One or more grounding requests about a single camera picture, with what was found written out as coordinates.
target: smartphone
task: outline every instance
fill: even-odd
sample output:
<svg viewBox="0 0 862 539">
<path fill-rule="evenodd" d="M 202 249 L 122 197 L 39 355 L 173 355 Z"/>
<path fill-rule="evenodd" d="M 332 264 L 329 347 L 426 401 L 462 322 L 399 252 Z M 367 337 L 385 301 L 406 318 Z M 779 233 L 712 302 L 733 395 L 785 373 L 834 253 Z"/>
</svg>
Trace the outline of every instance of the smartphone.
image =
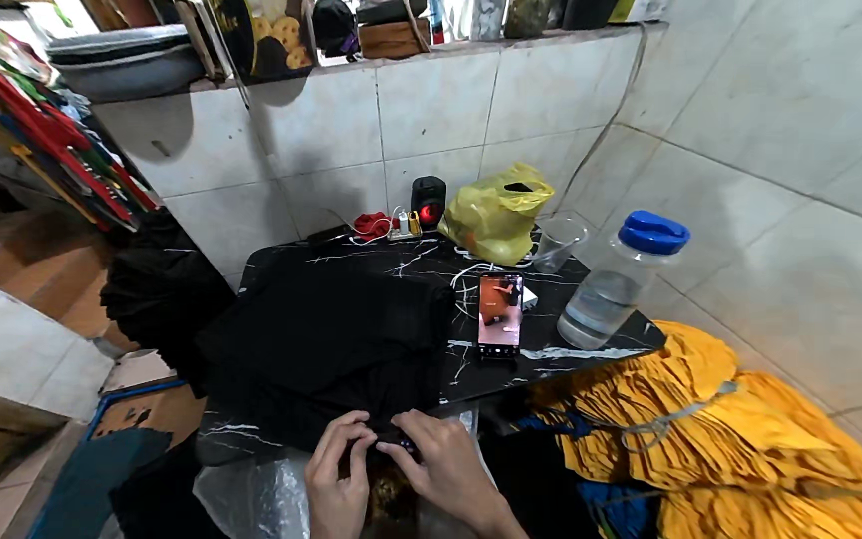
<svg viewBox="0 0 862 539">
<path fill-rule="evenodd" d="M 516 357 L 521 351 L 524 277 L 512 271 L 491 271 L 481 275 L 478 287 L 478 355 Z"/>
</svg>

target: red fabric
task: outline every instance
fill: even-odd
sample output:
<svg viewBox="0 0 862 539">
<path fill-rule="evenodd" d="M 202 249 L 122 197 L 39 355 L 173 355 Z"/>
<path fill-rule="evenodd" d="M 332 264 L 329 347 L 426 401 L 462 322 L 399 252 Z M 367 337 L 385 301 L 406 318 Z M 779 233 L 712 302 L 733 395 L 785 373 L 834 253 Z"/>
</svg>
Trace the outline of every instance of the red fabric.
<svg viewBox="0 0 862 539">
<path fill-rule="evenodd" d="M 384 212 L 363 213 L 354 220 L 354 231 L 358 232 L 358 237 L 363 240 L 373 240 L 384 236 L 388 233 L 388 222 L 378 221 L 379 219 L 388 219 L 388 216 L 384 215 Z M 398 228 L 398 218 L 392 219 L 392 222 L 395 228 Z"/>
<path fill-rule="evenodd" d="M 51 104 L 40 104 L 41 110 L 35 108 L 35 105 L 19 94 L 2 74 L 0 74 L 0 100 L 5 104 L 8 113 L 18 120 L 18 125 L 26 136 L 71 169 L 108 204 L 115 215 L 128 221 L 130 217 L 128 210 L 112 197 L 108 186 L 92 178 L 89 171 L 66 148 L 67 146 L 77 149 L 89 148 L 88 140 L 71 124 L 71 120 L 62 121 L 61 118 L 66 116 L 55 110 Z"/>
</svg>

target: red cloth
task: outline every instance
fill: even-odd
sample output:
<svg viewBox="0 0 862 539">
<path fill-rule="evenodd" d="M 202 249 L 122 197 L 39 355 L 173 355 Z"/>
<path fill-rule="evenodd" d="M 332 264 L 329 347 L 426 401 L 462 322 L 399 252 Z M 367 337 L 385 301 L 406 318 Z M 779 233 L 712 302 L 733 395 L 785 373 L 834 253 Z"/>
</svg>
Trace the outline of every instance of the red cloth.
<svg viewBox="0 0 862 539">
<path fill-rule="evenodd" d="M 363 213 L 354 220 L 354 231 L 358 233 L 359 238 L 366 241 L 384 236 L 388 233 L 389 225 L 387 221 L 378 221 L 380 219 L 389 218 L 384 215 L 384 212 Z M 395 228 L 398 228 L 398 218 L 391 219 L 391 221 Z"/>
</svg>

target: water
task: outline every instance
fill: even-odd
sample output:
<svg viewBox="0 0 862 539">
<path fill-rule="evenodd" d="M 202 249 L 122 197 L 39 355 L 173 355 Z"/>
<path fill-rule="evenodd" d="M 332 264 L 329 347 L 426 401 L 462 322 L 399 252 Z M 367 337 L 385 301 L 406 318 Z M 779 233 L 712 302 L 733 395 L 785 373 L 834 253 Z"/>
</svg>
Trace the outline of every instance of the water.
<svg viewBox="0 0 862 539">
<path fill-rule="evenodd" d="M 557 320 L 557 331 L 584 350 L 601 347 L 628 320 L 644 287 L 616 271 L 593 271 Z"/>
</svg>

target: yellow fabric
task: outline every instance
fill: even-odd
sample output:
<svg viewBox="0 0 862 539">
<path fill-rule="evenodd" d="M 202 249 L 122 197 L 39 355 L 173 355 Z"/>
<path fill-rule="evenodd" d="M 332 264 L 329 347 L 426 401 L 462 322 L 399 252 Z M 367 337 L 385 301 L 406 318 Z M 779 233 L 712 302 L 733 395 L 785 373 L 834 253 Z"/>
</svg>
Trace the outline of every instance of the yellow fabric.
<svg viewBox="0 0 862 539">
<path fill-rule="evenodd" d="M 763 372 L 737 370 L 722 341 L 674 322 L 660 352 L 535 386 L 532 404 L 576 408 L 624 427 L 709 403 L 654 434 L 597 430 L 558 435 L 568 468 L 599 482 L 636 479 L 669 491 L 660 516 L 666 539 L 862 537 L 862 448 L 795 389 Z M 721 384 L 735 393 L 714 398 Z"/>
<path fill-rule="evenodd" d="M 768 374 L 738 374 L 736 355 L 721 340 L 683 324 L 657 325 L 667 335 L 664 350 L 590 370 L 566 386 L 538 386 L 533 404 L 564 410 L 559 396 L 571 395 L 587 415 L 631 426 L 710 401 L 724 381 L 739 389 L 671 423 L 663 441 L 640 453 L 623 447 L 616 430 L 578 440 L 559 435 L 569 468 L 591 481 L 633 478 L 667 490 L 693 484 L 794 489 L 813 481 L 862 492 L 862 449 L 820 410 Z M 640 450 L 654 437 L 627 440 Z"/>
<path fill-rule="evenodd" d="M 657 526 L 664 539 L 862 539 L 862 496 L 821 499 L 739 488 L 671 492 Z"/>
</svg>

